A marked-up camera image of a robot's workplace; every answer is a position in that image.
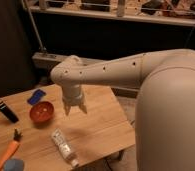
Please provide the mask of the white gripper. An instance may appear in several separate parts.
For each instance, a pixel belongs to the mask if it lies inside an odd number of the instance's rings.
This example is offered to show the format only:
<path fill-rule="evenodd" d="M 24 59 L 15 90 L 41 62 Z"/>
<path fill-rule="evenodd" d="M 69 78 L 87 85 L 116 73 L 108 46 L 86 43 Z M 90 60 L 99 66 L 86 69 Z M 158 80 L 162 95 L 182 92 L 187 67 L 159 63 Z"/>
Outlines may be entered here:
<path fill-rule="evenodd" d="M 63 86 L 62 99 L 65 104 L 64 110 L 66 116 L 69 115 L 71 106 L 79 106 L 80 110 L 87 114 L 87 108 L 84 104 L 84 93 L 80 85 Z"/>

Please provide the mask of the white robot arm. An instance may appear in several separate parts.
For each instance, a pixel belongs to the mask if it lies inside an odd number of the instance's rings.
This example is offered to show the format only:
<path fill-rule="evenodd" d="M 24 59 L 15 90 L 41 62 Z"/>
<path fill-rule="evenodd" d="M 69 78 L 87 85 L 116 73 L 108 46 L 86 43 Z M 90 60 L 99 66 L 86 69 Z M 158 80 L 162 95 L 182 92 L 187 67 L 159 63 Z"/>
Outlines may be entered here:
<path fill-rule="evenodd" d="M 83 84 L 139 90 L 135 111 L 139 171 L 195 171 L 195 50 L 140 53 L 85 66 L 72 55 L 51 79 L 66 111 L 84 108 Z"/>

